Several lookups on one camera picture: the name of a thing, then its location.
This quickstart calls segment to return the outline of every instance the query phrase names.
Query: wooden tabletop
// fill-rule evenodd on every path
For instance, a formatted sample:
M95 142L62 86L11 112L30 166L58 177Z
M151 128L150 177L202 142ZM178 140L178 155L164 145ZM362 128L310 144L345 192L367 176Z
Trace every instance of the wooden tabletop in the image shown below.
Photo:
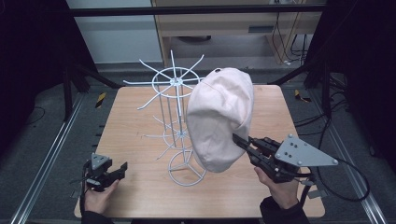
M155 119L162 119L159 98L137 110L155 94L151 87L124 87L116 96L96 153L113 160L109 172L119 169L126 161L128 170L111 198L106 215L129 218L261 217L259 205L270 193L259 182L246 153L223 173L207 172L196 185L184 187L171 179L168 163L179 150L170 149L157 160L167 145L163 138L146 136L163 134L163 125ZM255 85L254 94L251 137L267 136L281 142L289 133L297 134L278 86ZM196 175L189 171L180 175L186 182L194 181L194 178ZM324 215L320 198L307 198L304 210L309 217ZM78 204L75 215L80 216Z

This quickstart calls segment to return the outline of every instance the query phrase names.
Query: human hand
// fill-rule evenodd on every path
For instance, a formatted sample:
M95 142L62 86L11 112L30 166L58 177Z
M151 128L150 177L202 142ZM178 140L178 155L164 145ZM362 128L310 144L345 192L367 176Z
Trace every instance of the human hand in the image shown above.
M298 203L297 189L298 182L292 180L285 183L275 183L260 167L255 167L254 171L260 182L268 187L270 193L281 209L289 209Z
M111 194L117 188L119 182L120 181L117 179L102 192L87 189L85 192L85 211L103 214L108 207L108 200L110 199Z

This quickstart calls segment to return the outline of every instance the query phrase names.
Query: wire hat rack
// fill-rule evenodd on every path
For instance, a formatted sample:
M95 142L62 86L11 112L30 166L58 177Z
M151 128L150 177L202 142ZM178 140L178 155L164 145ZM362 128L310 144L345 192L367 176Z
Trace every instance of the wire hat rack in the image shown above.
M165 151L157 158L159 160L169 149L176 149L178 153L176 153L172 159L168 163L168 173L171 179L179 184L180 186L188 187L198 184L205 176L205 169L197 169L197 166L192 165L193 157L192 155L192 145L189 144L191 141L187 141L189 137L189 132L187 130L187 124L185 122L185 98L191 95L191 90L193 87L191 85L198 84L202 77L199 77L192 69L204 58L204 55L195 63L191 68L184 67L176 67L175 59L173 56L173 51L170 50L171 59L172 59L172 67L165 68L161 71L158 71L155 68L143 63L139 60L143 65L145 65L150 70L154 71L156 74L152 78L151 82L129 82L123 80L124 83L128 85L151 85L152 89L156 92L155 95L148 100L144 105L138 107L138 110L144 109L151 102L153 102L156 98L160 101L161 108L161 119L154 119L161 123L163 126L163 134L162 135L149 135L145 134L146 137L152 138L162 138L167 148ZM189 175L188 181L186 178L177 177L177 172L182 170L190 170L192 172L193 178Z

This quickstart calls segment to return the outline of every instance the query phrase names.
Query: wall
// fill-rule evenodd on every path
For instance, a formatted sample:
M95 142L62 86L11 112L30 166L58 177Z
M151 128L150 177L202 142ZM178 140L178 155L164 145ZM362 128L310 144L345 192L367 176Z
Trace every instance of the wall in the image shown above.
M70 8L151 7L149 0L67 0L67 4ZM79 17L76 22L98 69L139 59L163 61L153 16Z

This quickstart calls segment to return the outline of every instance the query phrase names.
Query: white cap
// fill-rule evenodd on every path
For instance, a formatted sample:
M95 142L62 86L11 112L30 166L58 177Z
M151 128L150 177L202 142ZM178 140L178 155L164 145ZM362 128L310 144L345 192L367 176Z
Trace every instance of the white cap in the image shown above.
M192 90L187 128L193 156L204 169L223 172L243 155L233 133L248 140L253 103L250 75L235 68L215 69Z

